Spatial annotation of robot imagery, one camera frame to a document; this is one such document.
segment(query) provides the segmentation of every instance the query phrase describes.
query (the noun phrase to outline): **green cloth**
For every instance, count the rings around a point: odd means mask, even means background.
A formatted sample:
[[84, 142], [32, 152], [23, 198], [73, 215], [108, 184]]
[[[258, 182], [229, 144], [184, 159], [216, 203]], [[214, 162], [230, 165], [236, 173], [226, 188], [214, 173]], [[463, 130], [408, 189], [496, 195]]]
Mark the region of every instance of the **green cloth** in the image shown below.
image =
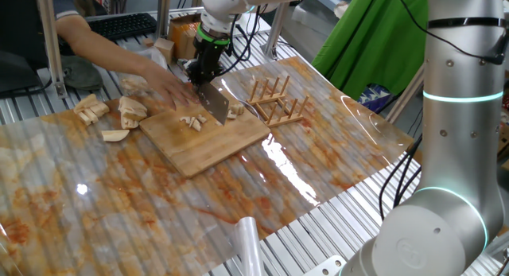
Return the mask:
[[93, 91], [103, 87], [103, 77], [92, 62], [79, 56], [61, 56], [66, 86]]
[[[426, 28], [427, 0], [404, 1]], [[399, 0], [352, 0], [313, 66], [355, 100], [368, 84], [397, 95], [424, 61], [425, 38]]]

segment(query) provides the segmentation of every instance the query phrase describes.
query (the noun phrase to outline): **cleaver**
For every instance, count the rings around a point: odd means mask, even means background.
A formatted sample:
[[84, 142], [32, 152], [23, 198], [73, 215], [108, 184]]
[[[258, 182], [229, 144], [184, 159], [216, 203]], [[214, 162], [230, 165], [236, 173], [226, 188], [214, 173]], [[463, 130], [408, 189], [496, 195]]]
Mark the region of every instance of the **cleaver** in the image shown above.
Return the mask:
[[201, 105], [221, 124], [226, 123], [230, 101], [209, 82], [195, 85]]

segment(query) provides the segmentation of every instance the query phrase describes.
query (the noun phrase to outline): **transparent plastic film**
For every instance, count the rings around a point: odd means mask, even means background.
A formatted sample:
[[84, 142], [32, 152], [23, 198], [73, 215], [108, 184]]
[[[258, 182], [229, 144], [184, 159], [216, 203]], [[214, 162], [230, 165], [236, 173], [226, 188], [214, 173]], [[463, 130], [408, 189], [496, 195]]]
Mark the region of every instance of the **transparent plastic film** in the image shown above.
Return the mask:
[[262, 251], [260, 250], [256, 220], [252, 217], [242, 218], [235, 225], [232, 239], [235, 252], [242, 259], [242, 275], [262, 276]]
[[[118, 100], [106, 101], [110, 112], [90, 126], [73, 111], [0, 126], [0, 269], [202, 275], [240, 255], [250, 268], [244, 275], [259, 275], [259, 239], [385, 168], [411, 141], [300, 58], [213, 84], [245, 101], [252, 80], [281, 77], [281, 87], [288, 75], [295, 114], [309, 97], [303, 119], [271, 128], [192, 178], [139, 128], [121, 142], [103, 141], [103, 130], [121, 129]], [[168, 110], [152, 96], [133, 98], [149, 116]], [[273, 105], [262, 106], [270, 113]]]

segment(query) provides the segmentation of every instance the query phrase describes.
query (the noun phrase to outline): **black keyboard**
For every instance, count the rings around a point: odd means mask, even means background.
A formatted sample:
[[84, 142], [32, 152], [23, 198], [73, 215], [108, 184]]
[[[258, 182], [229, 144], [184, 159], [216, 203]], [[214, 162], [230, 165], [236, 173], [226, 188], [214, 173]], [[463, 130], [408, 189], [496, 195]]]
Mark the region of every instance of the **black keyboard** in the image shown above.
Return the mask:
[[[102, 35], [110, 41], [124, 37], [133, 37], [143, 33], [155, 33], [157, 22], [147, 13], [129, 14], [120, 17], [107, 17], [97, 21], [89, 21], [93, 32]], [[67, 42], [59, 38], [60, 53], [74, 55]]]

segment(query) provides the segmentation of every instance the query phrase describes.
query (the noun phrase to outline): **bread piece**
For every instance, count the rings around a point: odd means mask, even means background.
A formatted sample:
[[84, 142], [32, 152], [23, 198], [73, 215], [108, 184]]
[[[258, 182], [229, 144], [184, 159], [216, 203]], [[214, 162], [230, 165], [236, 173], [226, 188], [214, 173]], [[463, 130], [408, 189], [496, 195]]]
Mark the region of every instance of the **bread piece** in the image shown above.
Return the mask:
[[94, 114], [98, 118], [103, 117], [103, 115], [105, 115], [107, 112], [110, 111], [110, 108], [108, 107], [108, 105], [106, 105], [105, 103], [102, 103], [102, 102], [90, 107], [89, 109], [92, 110], [92, 112], [94, 112]]
[[92, 124], [95, 124], [99, 121], [99, 118], [97, 118], [94, 112], [92, 112], [92, 110], [90, 110], [89, 108], [85, 109], [81, 113], [84, 113], [92, 121]]
[[189, 122], [189, 128], [192, 127], [193, 123], [194, 123], [194, 120], [196, 120], [196, 118], [192, 117], [191, 118], [191, 121]]
[[233, 112], [233, 114], [235, 114], [235, 115], [244, 114], [244, 109], [245, 109], [244, 105], [242, 105], [242, 104], [235, 104], [235, 105], [230, 106], [231, 112]]
[[131, 109], [134, 109], [136, 111], [140, 110], [140, 111], [143, 111], [143, 112], [147, 112], [147, 109], [145, 106], [143, 106], [143, 104], [141, 104], [140, 102], [136, 101], [136, 100], [132, 100], [131, 98], [127, 98], [125, 96], [122, 96], [119, 100], [119, 111], [122, 112], [122, 110], [124, 108], [131, 108]]
[[105, 142], [118, 142], [127, 137], [129, 130], [108, 130], [102, 131], [101, 134]]
[[99, 104], [99, 101], [97, 100], [95, 94], [90, 94], [89, 96], [87, 96], [87, 98], [82, 99], [79, 103], [77, 103], [74, 109], [72, 110], [74, 111], [74, 113], [78, 114], [84, 111], [85, 109], [90, 108], [97, 104]]
[[142, 42], [146, 47], [153, 47], [153, 40], [150, 37], [143, 39]]
[[127, 118], [124, 114], [120, 115], [120, 123], [122, 129], [136, 129], [140, 125], [140, 122]]
[[140, 110], [134, 110], [131, 108], [125, 108], [121, 111], [123, 115], [134, 121], [142, 121], [146, 118], [146, 112]]
[[203, 123], [205, 123], [205, 122], [207, 122], [207, 119], [206, 119], [204, 116], [202, 116], [202, 115], [198, 115], [198, 117], [196, 117], [196, 118], [197, 118], [197, 119], [198, 119], [198, 121], [200, 121], [200, 123], [202, 123], [202, 124], [203, 124]]
[[230, 110], [228, 110], [227, 118], [230, 120], [235, 120], [235, 119], [237, 119], [237, 114], [234, 114], [233, 111], [230, 109]]
[[200, 125], [200, 121], [198, 121], [198, 119], [195, 119], [194, 122], [191, 124], [191, 126], [194, 130], [197, 130], [198, 132], [201, 131], [201, 125]]
[[134, 121], [142, 121], [146, 118], [147, 109], [138, 101], [122, 97], [119, 103], [119, 110], [126, 118]]
[[191, 123], [191, 117], [182, 117], [181, 122], [182, 121], [185, 121], [185, 123], [189, 125]]
[[90, 120], [90, 118], [88, 118], [83, 112], [79, 112], [78, 117], [80, 117], [81, 122], [83, 122], [85, 125], [88, 126], [92, 124], [92, 120]]

